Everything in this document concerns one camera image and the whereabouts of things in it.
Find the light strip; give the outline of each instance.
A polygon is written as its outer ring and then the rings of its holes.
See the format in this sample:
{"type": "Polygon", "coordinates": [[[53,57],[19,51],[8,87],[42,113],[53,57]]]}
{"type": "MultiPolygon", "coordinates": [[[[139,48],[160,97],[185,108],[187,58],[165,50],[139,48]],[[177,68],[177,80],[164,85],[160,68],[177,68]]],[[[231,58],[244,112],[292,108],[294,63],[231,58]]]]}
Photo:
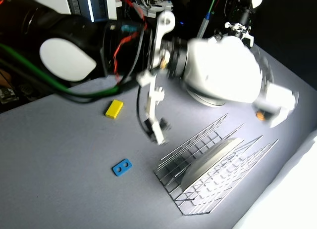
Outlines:
{"type": "Polygon", "coordinates": [[[89,13],[90,13],[90,19],[92,22],[94,22],[95,19],[94,19],[94,14],[93,14],[93,8],[91,6],[91,0],[87,0],[87,2],[88,2],[89,13]]]}

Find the dish rack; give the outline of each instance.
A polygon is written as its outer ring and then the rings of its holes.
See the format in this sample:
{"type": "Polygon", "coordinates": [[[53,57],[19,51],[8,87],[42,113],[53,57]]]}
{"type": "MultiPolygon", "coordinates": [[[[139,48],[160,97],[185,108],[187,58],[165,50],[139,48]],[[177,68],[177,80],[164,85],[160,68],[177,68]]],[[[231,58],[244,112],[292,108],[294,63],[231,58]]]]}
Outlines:
{"type": "Polygon", "coordinates": [[[263,136],[246,144],[242,143],[219,160],[211,171],[203,174],[193,186],[182,191],[181,181],[191,163],[212,145],[231,137],[243,127],[242,124],[221,137],[216,129],[226,117],[227,114],[167,154],[155,170],[159,181],[183,215],[212,212],[278,142],[276,140],[255,152],[249,149],[263,136]]]}

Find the gray table surface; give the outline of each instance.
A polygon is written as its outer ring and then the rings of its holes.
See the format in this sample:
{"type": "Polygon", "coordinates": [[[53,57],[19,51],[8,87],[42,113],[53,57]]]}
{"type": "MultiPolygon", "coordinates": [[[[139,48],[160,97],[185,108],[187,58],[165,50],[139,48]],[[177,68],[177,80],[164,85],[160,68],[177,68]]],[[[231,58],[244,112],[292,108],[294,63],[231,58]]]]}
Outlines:
{"type": "MultiPolygon", "coordinates": [[[[164,146],[149,142],[138,126],[137,90],[116,97],[124,102],[116,120],[103,115],[110,98],[80,105],[55,95],[1,114],[0,228],[232,228],[317,125],[317,91],[261,52],[275,82],[300,93],[296,110],[274,129],[259,122],[249,104],[209,108],[165,76],[157,81],[166,93],[157,116],[172,125],[164,146]],[[237,137],[264,135],[258,147],[280,142],[213,213],[182,216],[154,169],[165,154],[226,113],[220,132],[244,123],[237,137]],[[116,177],[111,168],[124,158],[133,167],[116,177]]],[[[91,91],[110,82],[97,79],[76,89],[91,91]]]]}

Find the white plate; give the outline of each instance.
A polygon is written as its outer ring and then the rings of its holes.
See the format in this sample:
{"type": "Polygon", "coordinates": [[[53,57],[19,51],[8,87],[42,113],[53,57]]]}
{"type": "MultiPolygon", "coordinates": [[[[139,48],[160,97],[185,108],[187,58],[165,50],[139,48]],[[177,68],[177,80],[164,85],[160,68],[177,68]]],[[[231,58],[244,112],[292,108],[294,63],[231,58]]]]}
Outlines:
{"type": "Polygon", "coordinates": [[[222,140],[209,148],[200,158],[195,160],[186,170],[182,179],[181,188],[183,192],[192,187],[203,174],[212,170],[225,155],[241,142],[243,142],[243,140],[240,138],[222,140]]]}

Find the yellow sponge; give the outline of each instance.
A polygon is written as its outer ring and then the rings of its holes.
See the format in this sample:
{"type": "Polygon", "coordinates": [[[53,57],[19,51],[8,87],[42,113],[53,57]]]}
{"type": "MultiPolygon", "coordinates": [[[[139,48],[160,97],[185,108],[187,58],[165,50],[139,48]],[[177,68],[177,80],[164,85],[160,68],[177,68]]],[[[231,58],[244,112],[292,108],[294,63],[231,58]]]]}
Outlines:
{"type": "Polygon", "coordinates": [[[116,119],[122,107],[123,107],[123,102],[116,99],[113,100],[111,106],[106,112],[106,116],[111,119],[116,119]]]}

